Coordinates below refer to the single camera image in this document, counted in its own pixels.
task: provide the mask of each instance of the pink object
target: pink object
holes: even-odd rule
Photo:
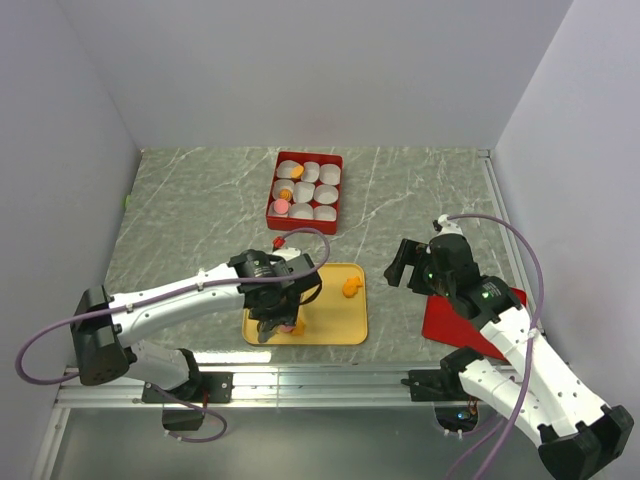
[[[279,198],[275,202],[273,202],[273,210],[278,215],[284,215],[289,211],[289,202],[287,202],[284,198]]]

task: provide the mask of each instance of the gray marble table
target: gray marble table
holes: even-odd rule
[[[349,363],[438,360],[452,347],[424,339],[426,298],[391,288],[382,276],[403,237],[428,240],[441,213],[494,213],[483,164],[474,149],[196,148],[148,149],[131,194],[106,285],[111,293],[143,290],[194,275],[232,255],[267,248],[265,204],[280,150],[332,152],[344,159],[338,233],[332,262],[354,262],[367,279],[369,336],[357,346],[251,346],[242,312],[211,314],[150,340],[201,352],[212,363]],[[484,273],[513,284],[505,246],[491,222],[461,223]],[[318,258],[321,244],[288,242]]]

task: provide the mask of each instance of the metal frame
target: metal frame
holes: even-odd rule
[[[496,368],[506,375],[515,374],[510,365]],[[440,365],[201,365],[200,369],[234,375],[231,402],[216,404],[214,409],[363,408],[424,406],[425,403],[411,402],[409,390],[400,380],[407,378],[409,370],[439,370]],[[141,381],[120,378],[102,386],[85,387],[74,379],[60,387],[55,408],[162,408],[162,404],[140,401],[143,386]]]
[[[57,406],[53,408],[49,418],[49,425],[40,445],[40,452],[31,472],[32,480],[48,480],[51,478],[70,413],[71,410],[69,408]]]
[[[495,215],[509,221],[499,186],[491,164],[491,152],[478,150],[483,163],[487,187]],[[501,228],[509,264],[516,286],[523,289],[529,305],[535,308],[531,286],[520,258],[513,234]],[[228,404],[216,404],[215,409],[226,408],[352,408],[352,407],[418,407],[429,404],[439,406],[466,404],[466,402],[411,402],[409,390],[400,383],[409,370],[439,369],[437,362],[429,364],[367,364],[367,365],[201,365],[203,371],[233,372],[234,388]],[[505,375],[514,375],[510,366],[495,366]],[[67,373],[76,371],[68,369]],[[32,479],[49,479],[53,471],[65,428],[73,408],[162,408],[162,404],[144,404],[140,401],[143,382],[121,378],[107,385],[84,387],[78,379],[60,386],[53,406],[49,425],[37,457]]]
[[[491,195],[491,203],[493,203],[493,210],[496,217],[511,223],[507,209],[504,205],[502,194],[500,193],[500,186],[496,178],[495,171],[493,170],[493,164],[491,163],[491,150],[478,150],[478,158],[483,162],[484,166],[484,178],[489,188],[489,194]],[[530,310],[535,310],[536,304],[531,290],[531,284],[527,277],[527,272],[520,256],[520,249],[516,241],[516,237],[508,231],[506,228],[500,226],[500,234],[502,235],[502,241],[507,249],[507,257],[509,258],[509,265],[515,278],[516,287],[524,290],[527,294],[527,302]]]

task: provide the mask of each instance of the red box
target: red box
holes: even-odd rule
[[[527,305],[527,294],[517,288],[513,292],[524,306]],[[500,351],[478,332],[471,322],[453,311],[453,307],[444,297],[429,297],[424,312],[422,336],[430,340],[453,345],[454,347],[471,347],[488,357],[505,360]]]
[[[336,219],[333,222],[324,220],[306,220],[300,218],[288,218],[288,217],[276,217],[269,215],[269,207],[275,201],[271,192],[273,191],[274,183],[278,180],[276,171],[278,166],[285,160],[293,160],[301,165],[305,162],[316,162],[322,167],[322,165],[333,164],[340,167],[340,183],[335,185],[338,190],[338,200],[331,206],[336,209]],[[326,235],[334,235],[338,231],[338,219],[340,218],[340,201],[342,199],[342,184],[344,182],[344,168],[342,166],[342,157],[339,155],[326,155],[323,153],[307,153],[307,152],[280,152],[278,153],[278,159],[276,160],[276,167],[273,170],[273,177],[271,178],[271,187],[269,188],[269,199],[267,200],[267,209],[265,210],[265,216],[267,217],[267,227],[271,230],[293,230],[300,227],[313,227],[320,230]],[[322,185],[320,179],[315,182],[315,186]],[[315,200],[309,202],[312,208],[315,208],[320,203]]]

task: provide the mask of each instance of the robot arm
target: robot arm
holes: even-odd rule
[[[529,391],[516,427],[538,447],[557,479],[589,478],[622,454],[633,419],[622,406],[609,407],[562,361],[537,329],[530,331],[526,309],[498,277],[480,274],[460,227],[441,216],[438,234],[428,243],[404,239],[385,270],[398,286],[404,267],[414,267],[408,287],[423,295],[446,297],[454,311],[469,320],[495,345],[521,376],[527,340],[533,337]],[[428,386],[445,396],[462,392],[479,398],[505,417],[514,409],[520,387],[469,347],[441,361],[441,371]]]
[[[313,268],[310,257],[300,255],[299,250],[275,253],[247,250],[191,278],[141,292],[110,296],[104,287],[87,290],[76,314],[117,307],[124,307],[124,311],[71,326],[82,384],[100,385],[126,375],[158,385],[180,400],[192,399],[203,388],[193,353],[169,350],[145,338],[205,313],[243,308],[249,309],[250,318],[258,320],[263,342],[277,327],[295,326],[302,294],[316,288],[306,303],[322,287],[317,272],[282,282],[241,282],[247,278],[286,277]]]

